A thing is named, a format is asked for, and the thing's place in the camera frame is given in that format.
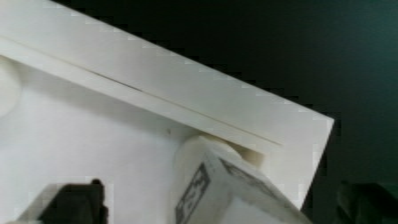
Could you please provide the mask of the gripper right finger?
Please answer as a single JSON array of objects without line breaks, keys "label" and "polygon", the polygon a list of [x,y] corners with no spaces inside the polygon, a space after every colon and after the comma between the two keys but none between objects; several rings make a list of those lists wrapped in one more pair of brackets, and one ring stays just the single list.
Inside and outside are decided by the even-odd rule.
[{"label": "gripper right finger", "polygon": [[341,183],[335,224],[398,224],[398,184]]}]

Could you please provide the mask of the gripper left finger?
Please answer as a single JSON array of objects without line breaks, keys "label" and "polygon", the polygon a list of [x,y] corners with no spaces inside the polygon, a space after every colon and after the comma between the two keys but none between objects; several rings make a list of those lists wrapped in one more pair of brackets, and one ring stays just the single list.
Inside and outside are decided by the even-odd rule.
[{"label": "gripper left finger", "polygon": [[35,198],[17,221],[23,224],[108,224],[101,180],[49,187]]}]

